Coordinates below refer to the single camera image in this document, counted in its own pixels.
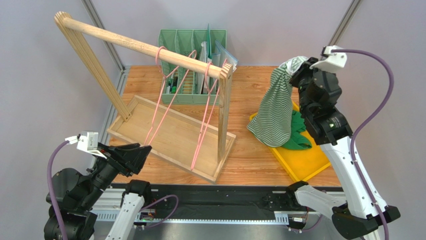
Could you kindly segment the green white striped tank top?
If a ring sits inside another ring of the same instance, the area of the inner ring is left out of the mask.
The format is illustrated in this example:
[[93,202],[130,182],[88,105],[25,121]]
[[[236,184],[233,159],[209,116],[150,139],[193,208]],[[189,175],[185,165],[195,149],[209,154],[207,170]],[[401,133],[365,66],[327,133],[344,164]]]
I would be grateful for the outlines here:
[[273,69],[257,114],[247,125],[247,129],[268,147],[282,147],[291,138],[293,86],[290,79],[307,60],[306,56],[296,56]]

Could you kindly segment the pink wire hanger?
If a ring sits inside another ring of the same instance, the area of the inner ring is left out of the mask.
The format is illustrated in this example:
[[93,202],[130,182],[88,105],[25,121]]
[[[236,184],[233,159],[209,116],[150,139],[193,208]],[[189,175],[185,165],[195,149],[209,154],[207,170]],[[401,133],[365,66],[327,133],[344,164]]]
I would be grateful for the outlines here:
[[[218,164],[224,156],[224,152],[226,151],[226,138],[228,134],[228,130],[224,127],[228,125],[231,94],[231,87],[227,84],[232,83],[233,67],[234,65],[232,62],[225,58],[224,63],[222,64],[221,74],[213,83],[214,87],[220,84],[224,84],[224,87],[219,86],[217,88],[212,106],[209,105],[209,101],[207,101],[205,105],[197,146],[194,151],[190,171],[193,171],[196,167],[196,162],[199,156],[201,156],[202,160],[213,159],[216,164]],[[218,109],[217,127],[210,124],[215,108]]]

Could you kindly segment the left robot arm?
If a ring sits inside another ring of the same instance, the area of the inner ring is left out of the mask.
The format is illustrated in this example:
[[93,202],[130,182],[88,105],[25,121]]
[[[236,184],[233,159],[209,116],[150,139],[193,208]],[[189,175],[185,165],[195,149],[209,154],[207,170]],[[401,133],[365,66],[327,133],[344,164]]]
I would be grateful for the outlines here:
[[46,240],[88,240],[95,232],[98,217],[92,213],[95,203],[117,175],[129,177],[140,173],[152,150],[152,146],[139,143],[119,146],[99,143],[97,149],[103,156],[96,157],[87,175],[74,168],[53,174],[53,160],[68,143],[67,140],[61,143],[48,161],[46,201],[51,206],[43,230]]

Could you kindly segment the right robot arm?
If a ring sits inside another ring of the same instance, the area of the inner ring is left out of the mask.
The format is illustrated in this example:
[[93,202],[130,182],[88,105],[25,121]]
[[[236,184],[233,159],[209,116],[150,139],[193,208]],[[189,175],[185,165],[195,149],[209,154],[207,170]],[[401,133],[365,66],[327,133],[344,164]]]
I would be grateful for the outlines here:
[[295,206],[330,219],[345,239],[378,240],[379,228],[387,233],[388,224],[401,214],[375,188],[356,150],[355,134],[336,108],[342,90],[335,69],[333,63],[312,57],[300,66],[290,84],[298,89],[306,130],[331,163],[344,196],[330,195],[305,181],[292,184],[286,191]]

